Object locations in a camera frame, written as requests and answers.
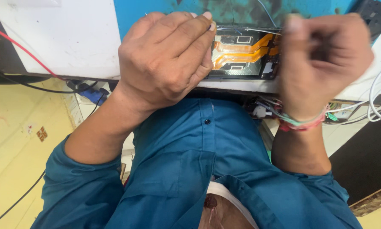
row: shirt sleeve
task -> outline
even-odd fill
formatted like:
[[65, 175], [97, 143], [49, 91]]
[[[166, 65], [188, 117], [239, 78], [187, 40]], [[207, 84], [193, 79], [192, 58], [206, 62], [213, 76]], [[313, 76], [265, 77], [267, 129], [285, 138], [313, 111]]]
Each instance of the shirt sleeve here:
[[122, 195], [121, 156], [100, 164], [77, 163], [65, 154], [66, 137], [46, 162], [44, 208], [31, 228], [103, 228]]
[[347, 205], [347, 200], [349, 199], [347, 191], [334, 180], [331, 171], [323, 176], [290, 172], [289, 174], [297, 177], [346, 228], [362, 228]]

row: white workbench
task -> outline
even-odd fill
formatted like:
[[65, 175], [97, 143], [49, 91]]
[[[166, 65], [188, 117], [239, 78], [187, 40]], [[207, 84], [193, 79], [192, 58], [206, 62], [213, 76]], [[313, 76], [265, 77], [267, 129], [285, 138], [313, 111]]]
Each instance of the white workbench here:
[[[119, 79], [120, 45], [113, 0], [0, 0], [0, 20], [7, 34], [58, 75]], [[15, 47], [25, 69], [47, 73]], [[336, 98], [368, 100], [373, 78], [381, 70], [381, 36], [373, 45], [370, 69]], [[202, 87], [240, 91], [277, 91], [274, 81], [203, 81]]]

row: red wire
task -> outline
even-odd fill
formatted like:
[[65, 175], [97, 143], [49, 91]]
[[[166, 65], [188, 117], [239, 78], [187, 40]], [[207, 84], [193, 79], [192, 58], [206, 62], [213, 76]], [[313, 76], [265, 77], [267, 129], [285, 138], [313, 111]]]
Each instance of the red wire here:
[[13, 40], [11, 37], [7, 36], [5, 33], [1, 32], [1, 31], [0, 31], [0, 35], [3, 36], [5, 39], [11, 41], [16, 46], [20, 47], [20, 49], [24, 50], [24, 52], [26, 52], [28, 55], [30, 55], [36, 62], [38, 62], [38, 64], [40, 64], [45, 70], [47, 70], [53, 77], [64, 80], [61, 77], [59, 77], [58, 75], [56, 75], [53, 71], [51, 71], [48, 67], [46, 67], [40, 60], [38, 60], [38, 58], [36, 58], [32, 53], [30, 53], [30, 51], [28, 51], [26, 48], [24, 48], [22, 45], [20, 45], [15, 40]]

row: blue shirt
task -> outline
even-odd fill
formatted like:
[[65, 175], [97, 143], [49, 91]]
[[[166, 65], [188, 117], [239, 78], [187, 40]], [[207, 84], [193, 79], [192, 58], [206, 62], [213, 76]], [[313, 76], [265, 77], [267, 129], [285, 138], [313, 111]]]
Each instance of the blue shirt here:
[[236, 103], [184, 99], [153, 113], [134, 135], [125, 188], [120, 157], [77, 163], [62, 141], [46, 163], [44, 208], [32, 228], [197, 229], [212, 175], [260, 229], [361, 228], [331, 172], [310, 176], [273, 166], [257, 126]]

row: white undershirt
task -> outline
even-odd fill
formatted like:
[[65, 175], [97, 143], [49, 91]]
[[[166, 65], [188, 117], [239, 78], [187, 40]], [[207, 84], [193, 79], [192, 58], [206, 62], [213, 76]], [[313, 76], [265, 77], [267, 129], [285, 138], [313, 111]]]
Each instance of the white undershirt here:
[[251, 216], [250, 211], [244, 207], [244, 205], [242, 205], [242, 203], [235, 196], [233, 196], [233, 194], [231, 194], [231, 192], [226, 187], [224, 187], [224, 185], [211, 181], [208, 186], [207, 194], [209, 193], [226, 198], [244, 215], [244, 217], [254, 227], [254, 229], [259, 229], [253, 217]]

